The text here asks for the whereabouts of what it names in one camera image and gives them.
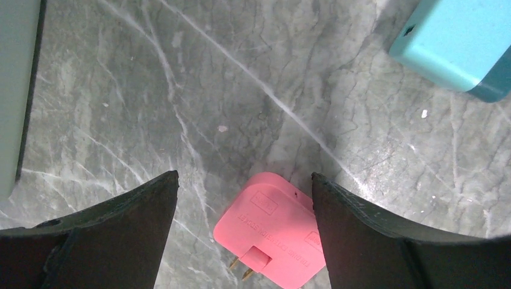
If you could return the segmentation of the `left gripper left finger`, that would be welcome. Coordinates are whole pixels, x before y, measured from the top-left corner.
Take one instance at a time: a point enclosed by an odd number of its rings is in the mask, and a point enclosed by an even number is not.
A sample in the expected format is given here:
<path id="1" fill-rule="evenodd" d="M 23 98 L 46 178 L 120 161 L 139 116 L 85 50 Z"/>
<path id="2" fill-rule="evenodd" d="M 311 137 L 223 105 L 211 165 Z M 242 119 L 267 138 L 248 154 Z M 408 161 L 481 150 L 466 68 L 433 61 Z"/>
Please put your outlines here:
<path id="1" fill-rule="evenodd" d="M 178 172 L 33 228 L 1 231 L 2 288 L 152 288 Z"/>

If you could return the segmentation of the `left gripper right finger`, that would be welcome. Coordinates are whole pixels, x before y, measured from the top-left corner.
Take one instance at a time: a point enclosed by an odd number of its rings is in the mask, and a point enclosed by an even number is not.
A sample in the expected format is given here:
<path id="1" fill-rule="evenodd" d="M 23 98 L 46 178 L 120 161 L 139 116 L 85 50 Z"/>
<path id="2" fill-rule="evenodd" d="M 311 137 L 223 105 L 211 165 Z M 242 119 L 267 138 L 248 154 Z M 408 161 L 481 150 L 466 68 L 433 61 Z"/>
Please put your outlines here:
<path id="1" fill-rule="evenodd" d="M 332 288 L 509 288 L 510 237 L 477 238 L 394 214 L 312 174 Z"/>

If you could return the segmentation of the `pink plug adapter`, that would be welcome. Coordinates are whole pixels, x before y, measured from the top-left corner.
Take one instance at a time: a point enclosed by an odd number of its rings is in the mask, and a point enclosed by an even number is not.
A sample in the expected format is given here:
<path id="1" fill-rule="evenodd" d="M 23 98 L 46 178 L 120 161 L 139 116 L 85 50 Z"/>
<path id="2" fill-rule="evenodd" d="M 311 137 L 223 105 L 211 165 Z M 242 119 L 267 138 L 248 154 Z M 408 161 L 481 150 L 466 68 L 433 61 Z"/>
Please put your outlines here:
<path id="1" fill-rule="evenodd" d="M 325 267 L 310 197 L 272 172 L 252 176 L 227 207 L 213 238 L 235 255 L 229 268 L 247 266 L 281 288 L 301 288 Z"/>

